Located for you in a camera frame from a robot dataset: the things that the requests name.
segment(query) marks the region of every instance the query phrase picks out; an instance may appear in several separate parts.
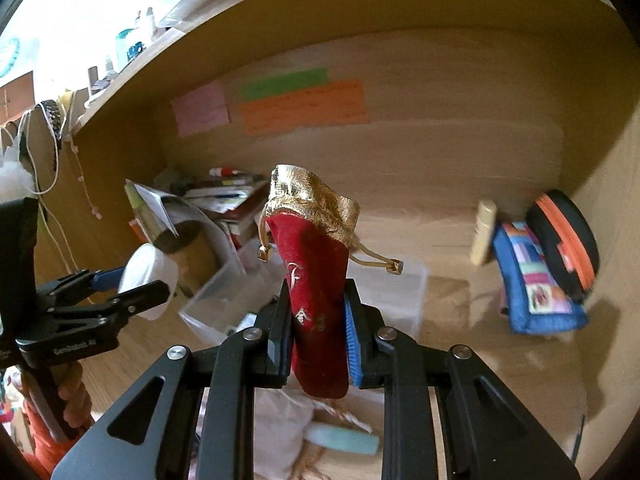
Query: green sticky note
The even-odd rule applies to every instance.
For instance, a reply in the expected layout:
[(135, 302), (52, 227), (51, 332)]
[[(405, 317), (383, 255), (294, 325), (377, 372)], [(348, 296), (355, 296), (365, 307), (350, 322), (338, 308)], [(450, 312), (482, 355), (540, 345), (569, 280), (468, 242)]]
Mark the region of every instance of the green sticky note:
[(257, 101), (265, 97), (286, 94), (313, 86), (329, 84), (329, 76), (325, 68), (313, 68), (304, 72), (293, 72), (287, 75), (279, 75), (260, 79), (242, 88), (242, 99), (245, 102)]

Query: pink sticky note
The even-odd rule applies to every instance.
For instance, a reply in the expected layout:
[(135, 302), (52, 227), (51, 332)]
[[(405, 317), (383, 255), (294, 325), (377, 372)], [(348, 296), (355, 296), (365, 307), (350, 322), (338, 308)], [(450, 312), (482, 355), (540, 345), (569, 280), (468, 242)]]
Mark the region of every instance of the pink sticky note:
[(225, 93), (220, 81), (192, 90), (171, 101), (174, 109), (178, 135), (186, 137), (198, 132), (206, 132), (229, 122)]

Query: orange sleeve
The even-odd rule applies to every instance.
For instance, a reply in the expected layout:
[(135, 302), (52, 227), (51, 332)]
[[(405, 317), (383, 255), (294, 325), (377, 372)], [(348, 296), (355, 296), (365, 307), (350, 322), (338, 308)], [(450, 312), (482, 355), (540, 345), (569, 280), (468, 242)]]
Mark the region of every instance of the orange sleeve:
[(78, 438), (84, 434), (84, 430), (81, 430), (80, 436), (73, 440), (62, 443), (56, 442), (49, 434), (49, 430), (40, 415), (30, 403), (25, 402), (23, 409), (29, 419), (31, 436), (35, 443), (35, 453), (33, 455), (25, 454), (24, 457), (40, 478), (49, 480), (55, 466), (66, 455), (66, 452), (72, 448), (73, 444), (78, 441)]

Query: person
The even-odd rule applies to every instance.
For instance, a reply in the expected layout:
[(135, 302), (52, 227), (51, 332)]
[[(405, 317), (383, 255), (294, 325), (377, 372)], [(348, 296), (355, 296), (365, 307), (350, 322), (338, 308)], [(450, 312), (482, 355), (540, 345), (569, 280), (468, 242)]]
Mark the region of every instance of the person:
[(25, 395), (22, 408), (29, 419), (34, 453), (24, 453), (23, 456), (40, 478), (49, 480), (58, 462), (94, 423), (91, 415), (91, 397), (82, 382), (82, 365), (78, 362), (66, 365), (66, 371), (58, 387), (58, 394), (66, 402), (64, 419), (72, 428), (80, 429), (79, 436), (68, 442), (58, 443), (53, 440), (47, 426), (28, 400), (29, 385), (23, 381), (18, 368), (10, 370), (8, 382)]

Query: silver bolt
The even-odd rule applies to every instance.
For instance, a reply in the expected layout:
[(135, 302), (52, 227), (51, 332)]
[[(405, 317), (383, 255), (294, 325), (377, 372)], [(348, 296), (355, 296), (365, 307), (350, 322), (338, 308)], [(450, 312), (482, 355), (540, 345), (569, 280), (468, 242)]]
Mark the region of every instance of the silver bolt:
[(172, 346), (166, 351), (166, 356), (171, 361), (177, 361), (187, 355), (187, 349), (184, 346), (176, 345)]
[(469, 359), (473, 353), (466, 345), (455, 345), (452, 352), (458, 359)]
[(396, 336), (398, 336), (398, 332), (390, 326), (383, 326), (378, 330), (378, 337), (382, 339), (382, 341), (393, 341)]
[(247, 341), (256, 341), (262, 337), (262, 330), (260, 330), (256, 326), (245, 328), (242, 332), (242, 337), (244, 337)]

